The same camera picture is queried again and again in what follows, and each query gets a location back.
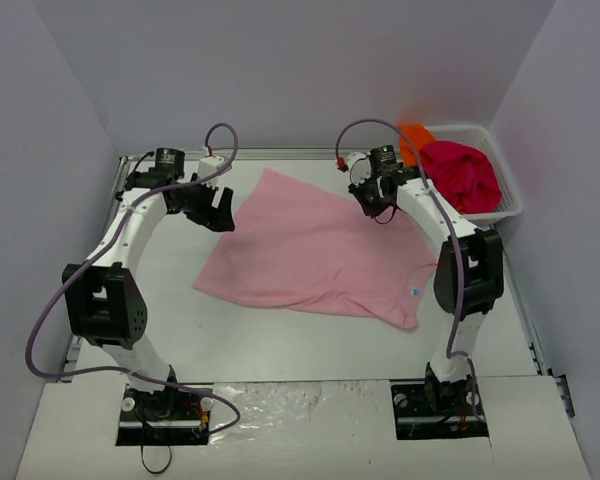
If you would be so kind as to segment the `pink t shirt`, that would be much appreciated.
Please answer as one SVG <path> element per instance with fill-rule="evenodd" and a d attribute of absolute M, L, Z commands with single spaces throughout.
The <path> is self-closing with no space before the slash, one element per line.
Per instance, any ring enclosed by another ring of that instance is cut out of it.
<path fill-rule="evenodd" d="M 417 328 L 436 261 L 404 214 L 379 225 L 353 200 L 266 169 L 234 222 L 195 289 L 246 307 Z"/>

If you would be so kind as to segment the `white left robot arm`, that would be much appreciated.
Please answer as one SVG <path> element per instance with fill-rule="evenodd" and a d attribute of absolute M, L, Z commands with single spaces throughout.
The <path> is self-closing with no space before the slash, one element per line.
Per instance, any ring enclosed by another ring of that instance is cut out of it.
<path fill-rule="evenodd" d="M 212 177 L 222 163 L 207 154 L 190 185 L 184 185 L 184 152 L 158 148 L 153 166 L 133 172 L 117 194 L 117 213 L 99 246 L 83 264 L 69 264 L 62 274 L 73 334 L 105 351 L 131 388 L 146 394 L 145 406 L 159 418 L 175 415 L 182 395 L 173 387 L 173 367 L 146 333 L 149 312 L 135 274 L 154 230 L 168 215 L 183 214 L 216 233 L 234 231 L 233 191 L 218 188 Z"/>

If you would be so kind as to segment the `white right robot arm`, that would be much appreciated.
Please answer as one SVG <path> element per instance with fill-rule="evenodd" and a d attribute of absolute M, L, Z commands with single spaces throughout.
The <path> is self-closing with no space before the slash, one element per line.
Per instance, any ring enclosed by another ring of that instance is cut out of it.
<path fill-rule="evenodd" d="M 421 163 L 404 166 L 391 145 L 339 157 L 337 168 L 349 174 L 348 191 L 366 216 L 400 211 L 439 249 L 432 295 L 447 320 L 425 369 L 426 406 L 445 413 L 467 391 L 476 397 L 472 353 L 480 327 L 504 293 L 500 235 L 464 218 L 437 191 Z"/>

